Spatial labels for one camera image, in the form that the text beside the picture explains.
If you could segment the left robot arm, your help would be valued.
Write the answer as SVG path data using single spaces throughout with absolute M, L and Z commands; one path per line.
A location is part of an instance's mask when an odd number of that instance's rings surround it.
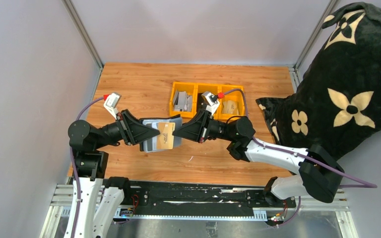
M 108 153 L 105 146 L 137 145 L 160 135 L 160 131 L 143 125 L 129 110 L 115 115 L 115 121 L 101 128 L 79 119 L 68 128 L 73 161 L 73 196 L 66 238 L 104 238 L 120 205 L 137 199 L 125 177 L 104 181 Z

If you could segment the black leather card holder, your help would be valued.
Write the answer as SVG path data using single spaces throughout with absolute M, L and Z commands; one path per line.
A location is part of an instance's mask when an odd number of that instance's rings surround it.
M 139 121 L 143 125 L 160 132 L 159 135 L 153 136 L 140 143 L 139 149 L 141 152 L 160 152 L 181 146 L 182 138 L 173 135 L 173 131 L 181 128 L 183 125 L 183 119 L 180 115 L 170 118 L 143 118 Z

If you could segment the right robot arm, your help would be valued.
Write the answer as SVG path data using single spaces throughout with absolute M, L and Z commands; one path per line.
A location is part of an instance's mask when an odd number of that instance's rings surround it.
M 215 120 L 207 110 L 200 110 L 173 135 L 203 143 L 206 140 L 229 141 L 229 154 L 236 160 L 260 162 L 284 168 L 293 173 L 291 177 L 272 177 L 262 195 L 266 205 L 276 207 L 283 200 L 309 195 L 331 203 L 339 189 L 343 169 L 320 146 L 309 149 L 290 148 L 263 142 L 254 137 L 255 130 L 248 117 L 222 122 Z

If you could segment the gold credit card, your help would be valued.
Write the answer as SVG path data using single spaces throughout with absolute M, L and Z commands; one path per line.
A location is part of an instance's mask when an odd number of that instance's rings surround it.
M 175 130 L 174 122 L 159 122 L 157 128 L 160 134 L 157 137 L 156 146 L 158 150 L 170 150 L 174 147 L 173 131 Z

